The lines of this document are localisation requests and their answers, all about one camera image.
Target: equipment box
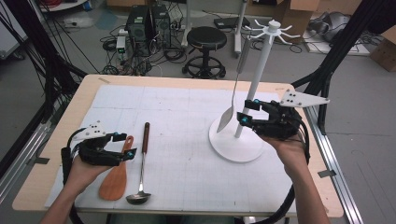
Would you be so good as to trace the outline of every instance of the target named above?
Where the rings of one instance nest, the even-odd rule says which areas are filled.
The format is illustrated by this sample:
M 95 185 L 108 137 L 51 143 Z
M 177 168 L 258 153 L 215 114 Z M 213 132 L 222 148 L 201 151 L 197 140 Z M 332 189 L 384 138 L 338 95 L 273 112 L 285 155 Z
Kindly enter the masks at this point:
M 396 45 L 387 39 L 376 47 L 370 58 L 389 72 L 396 72 Z

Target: spoon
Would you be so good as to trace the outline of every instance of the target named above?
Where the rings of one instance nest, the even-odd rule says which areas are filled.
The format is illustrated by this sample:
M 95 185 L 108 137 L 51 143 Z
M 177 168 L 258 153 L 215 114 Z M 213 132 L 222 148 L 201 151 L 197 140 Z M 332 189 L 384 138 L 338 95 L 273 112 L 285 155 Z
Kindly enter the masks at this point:
M 150 193 L 145 193 L 145 191 L 143 191 L 143 175 L 145 173 L 145 158 L 146 158 L 146 153 L 148 152 L 148 142 L 149 142 L 149 123 L 146 122 L 145 133 L 143 137 L 143 146 L 142 146 L 143 160 L 142 160 L 142 168 L 140 170 L 139 191 L 136 194 L 131 194 L 125 198 L 126 201 L 130 204 L 145 203 L 149 199 L 149 196 L 151 196 Z

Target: grid paper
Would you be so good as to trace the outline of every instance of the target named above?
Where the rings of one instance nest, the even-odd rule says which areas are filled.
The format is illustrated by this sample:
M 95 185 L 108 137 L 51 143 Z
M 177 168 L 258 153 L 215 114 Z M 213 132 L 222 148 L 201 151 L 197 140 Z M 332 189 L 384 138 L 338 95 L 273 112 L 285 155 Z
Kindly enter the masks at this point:
M 257 160 L 236 163 L 223 159 L 209 142 L 210 125 L 231 106 L 232 95 L 226 90 L 102 86 L 81 127 L 101 120 L 107 133 L 132 135 L 139 153 L 126 162 L 127 187 L 121 199 L 109 202 L 99 198 L 107 171 L 78 196 L 76 207 L 121 212 L 275 212 L 291 186 L 275 150 L 266 145 Z M 247 95 L 245 91 L 235 93 L 236 111 L 242 111 Z M 276 93 L 257 92 L 255 98 L 278 100 Z M 262 111 L 250 110 L 249 114 L 254 119 L 267 118 Z M 142 205 L 131 205 L 124 198 L 138 192 L 145 122 L 150 123 L 150 132 L 144 185 L 151 197 Z M 245 128 L 241 137 L 244 132 L 251 130 Z M 121 151 L 122 146 L 123 142 L 110 142 L 106 150 Z M 61 189 L 62 167 L 47 207 Z M 294 205 L 290 213 L 295 213 Z

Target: chair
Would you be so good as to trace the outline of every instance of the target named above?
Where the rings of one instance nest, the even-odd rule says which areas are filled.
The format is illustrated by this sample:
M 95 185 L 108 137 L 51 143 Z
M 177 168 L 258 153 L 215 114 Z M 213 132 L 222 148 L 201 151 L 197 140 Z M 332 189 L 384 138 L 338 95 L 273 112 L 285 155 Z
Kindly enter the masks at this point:
M 181 70 L 183 74 L 189 73 L 192 77 L 205 79 L 225 77 L 225 67 L 219 60 L 209 56 L 210 50 L 221 49 L 227 43 L 227 36 L 222 31 L 207 26 L 193 28 L 187 34 L 187 41 L 193 47 L 189 54 L 198 49 L 203 55 L 190 59 Z

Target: aluminum rail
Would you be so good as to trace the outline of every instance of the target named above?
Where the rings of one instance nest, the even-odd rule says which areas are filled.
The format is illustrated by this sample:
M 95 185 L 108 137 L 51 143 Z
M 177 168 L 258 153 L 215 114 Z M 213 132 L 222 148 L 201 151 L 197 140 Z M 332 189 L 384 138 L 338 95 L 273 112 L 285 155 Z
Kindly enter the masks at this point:
M 311 126 L 312 133 L 314 134 L 320 153 L 325 161 L 325 164 L 329 171 L 334 171 L 336 175 L 332 176 L 332 183 L 337 190 L 338 197 L 341 200 L 341 204 L 344 207 L 346 217 L 350 224 L 362 224 L 361 213 L 358 210 L 355 201 L 353 200 L 352 194 L 347 186 L 347 182 L 344 179 L 341 167 L 335 158 L 334 152 L 332 150 L 332 145 L 330 144 L 329 138 L 323 135 L 318 126 L 318 112 L 313 107 L 304 108 L 304 112 L 308 119 L 309 125 Z
M 54 111 L 59 110 L 61 107 L 60 102 L 64 101 L 64 98 L 62 97 L 59 99 L 59 101 L 55 101 L 54 103 Z M 51 135 L 53 131 L 52 129 L 51 119 L 48 119 L 46 123 L 38 124 L 35 128 L 35 131 L 24 145 L 18 157 L 11 163 L 3 177 L 0 179 L 0 204 L 7 197 L 15 182 L 19 179 L 30 159 L 32 159 L 35 153 L 43 147 L 45 140 L 49 135 Z

